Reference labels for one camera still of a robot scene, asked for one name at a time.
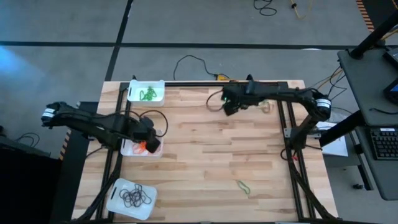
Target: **floor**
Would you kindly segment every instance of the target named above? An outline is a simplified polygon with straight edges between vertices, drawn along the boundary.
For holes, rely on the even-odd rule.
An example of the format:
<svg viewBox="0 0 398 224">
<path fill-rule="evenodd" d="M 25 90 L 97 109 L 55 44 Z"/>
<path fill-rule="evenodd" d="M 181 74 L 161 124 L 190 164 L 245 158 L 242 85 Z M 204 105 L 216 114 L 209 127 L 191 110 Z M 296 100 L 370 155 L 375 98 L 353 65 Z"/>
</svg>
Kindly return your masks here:
<svg viewBox="0 0 398 224">
<path fill-rule="evenodd" d="M 369 34 L 355 0 L 314 1 L 302 21 L 288 0 L 272 3 L 277 9 L 272 17 L 261 16 L 252 1 L 245 0 L 135 0 L 120 32 L 128 2 L 0 1 L 0 29 L 6 30 L 0 32 L 0 124 L 10 138 L 35 132 L 41 136 L 37 147 L 57 157 L 66 128 L 40 126 L 46 104 L 98 101 L 104 80 L 127 81 L 133 75 L 172 80 L 175 63 L 187 54 L 205 59 L 209 71 L 231 78 L 252 74 L 259 80 L 301 79 L 310 86 L 337 68 L 337 49 L 354 46 Z M 308 1 L 298 2 L 304 13 Z M 114 48 L 115 42 L 264 44 L 268 49 Z M 396 44 L 398 38 L 388 43 Z M 176 72 L 178 80 L 210 78 L 192 59 L 184 60 Z M 333 106 L 358 109 L 347 81 L 339 84 L 349 91 L 334 99 Z M 383 201 L 377 191 L 351 189 L 359 181 L 355 167 L 329 168 L 328 173 L 340 217 L 398 220 L 398 202 Z"/>
</svg>

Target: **wooden surface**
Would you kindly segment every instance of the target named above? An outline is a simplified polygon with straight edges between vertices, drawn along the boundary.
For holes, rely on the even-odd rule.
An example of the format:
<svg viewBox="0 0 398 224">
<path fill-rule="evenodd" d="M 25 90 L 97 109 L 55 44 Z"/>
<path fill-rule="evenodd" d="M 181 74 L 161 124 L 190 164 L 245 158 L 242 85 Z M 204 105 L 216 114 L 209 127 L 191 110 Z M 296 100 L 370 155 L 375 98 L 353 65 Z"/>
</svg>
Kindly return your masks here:
<svg viewBox="0 0 398 224">
<path fill-rule="evenodd" d="M 296 86 L 303 88 L 303 81 L 289 81 L 289 87 Z M 118 89 L 119 82 L 104 83 L 98 113 L 115 111 Z M 208 96 L 220 89 L 167 87 L 165 105 L 157 108 L 169 120 L 162 158 L 123 157 L 121 177 L 156 187 L 158 197 L 148 222 L 297 221 L 287 162 L 279 155 L 284 142 L 276 101 L 270 101 L 268 112 L 251 107 L 227 117 L 223 111 L 209 112 L 205 107 Z M 219 97 L 210 105 L 221 105 Z M 148 108 L 133 110 L 142 113 Z M 300 124 L 307 112 L 297 104 L 294 111 Z M 164 130 L 162 117 L 149 117 L 155 128 Z M 307 144 L 319 147 L 315 140 Z M 92 142 L 88 151 L 99 146 Z M 337 215 L 322 152 L 306 148 L 303 153 L 311 189 L 328 211 Z M 106 150 L 87 158 L 73 218 L 79 217 L 99 192 L 105 159 Z M 250 195 L 238 187 L 237 180 L 251 188 Z M 307 214 L 303 193 L 301 198 Z M 115 214 L 114 221 L 137 220 Z"/>
</svg>

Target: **green cable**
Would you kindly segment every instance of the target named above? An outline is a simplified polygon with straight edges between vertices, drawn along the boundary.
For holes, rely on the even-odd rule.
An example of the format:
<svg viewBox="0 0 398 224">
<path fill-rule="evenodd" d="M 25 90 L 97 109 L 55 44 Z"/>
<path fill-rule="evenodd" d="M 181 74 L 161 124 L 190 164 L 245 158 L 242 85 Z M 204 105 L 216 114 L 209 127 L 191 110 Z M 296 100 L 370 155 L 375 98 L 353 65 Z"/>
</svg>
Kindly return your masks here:
<svg viewBox="0 0 398 224">
<path fill-rule="evenodd" d="M 152 98 L 156 97 L 156 96 L 157 96 L 156 92 L 152 87 L 148 87 L 147 93 L 144 93 L 144 90 L 141 90 L 139 92 L 139 100 L 141 100 L 141 101 L 144 101 L 144 100 L 152 101 Z"/>
<path fill-rule="evenodd" d="M 242 180 L 237 180 L 236 183 L 238 184 L 238 187 L 242 189 L 246 195 L 250 194 L 250 187 L 244 184 Z"/>
</svg>

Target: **white plastic container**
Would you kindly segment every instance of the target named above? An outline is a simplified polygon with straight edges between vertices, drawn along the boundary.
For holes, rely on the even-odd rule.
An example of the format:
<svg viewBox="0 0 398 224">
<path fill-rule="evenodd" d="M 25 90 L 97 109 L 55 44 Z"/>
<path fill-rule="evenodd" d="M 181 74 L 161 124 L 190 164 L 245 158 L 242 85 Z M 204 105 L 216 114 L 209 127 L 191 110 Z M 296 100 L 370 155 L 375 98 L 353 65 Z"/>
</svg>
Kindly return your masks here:
<svg viewBox="0 0 398 224">
<path fill-rule="evenodd" d="M 156 93 L 156 97 L 152 101 L 140 99 L 140 92 L 148 92 L 148 88 L 152 87 Z M 127 92 L 127 100 L 132 102 L 134 106 L 163 106 L 164 105 L 164 89 L 165 84 L 163 80 L 142 82 L 131 80 Z"/>
<path fill-rule="evenodd" d="M 155 187 L 142 185 L 142 190 L 152 200 L 149 204 L 141 204 L 140 207 L 129 207 L 127 208 L 124 204 L 123 199 L 120 197 L 120 191 L 126 189 L 132 191 L 135 189 L 134 182 L 119 178 L 115 181 L 112 191 L 109 194 L 108 201 L 106 202 L 106 209 L 111 212 L 116 212 L 129 217 L 137 218 L 139 220 L 147 220 L 151 215 L 157 197 L 157 191 Z"/>
<path fill-rule="evenodd" d="M 160 136 L 162 135 L 162 131 L 156 130 L 156 134 Z M 160 141 L 160 146 L 156 149 L 155 153 L 150 153 L 148 150 L 141 151 L 139 149 L 139 143 L 127 139 L 123 139 L 120 153 L 124 156 L 161 158 L 163 154 L 163 138 L 156 138 Z"/>
</svg>

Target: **keyboard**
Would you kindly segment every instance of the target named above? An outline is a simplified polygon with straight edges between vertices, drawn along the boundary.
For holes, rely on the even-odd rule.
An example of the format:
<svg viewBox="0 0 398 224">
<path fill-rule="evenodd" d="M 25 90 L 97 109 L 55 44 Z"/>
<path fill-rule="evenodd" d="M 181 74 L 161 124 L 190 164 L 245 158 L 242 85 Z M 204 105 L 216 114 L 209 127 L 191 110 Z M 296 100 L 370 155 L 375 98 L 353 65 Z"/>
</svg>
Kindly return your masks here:
<svg viewBox="0 0 398 224">
<path fill-rule="evenodd" d="M 394 128 L 370 130 L 373 156 L 377 160 L 398 160 L 398 131 Z"/>
</svg>

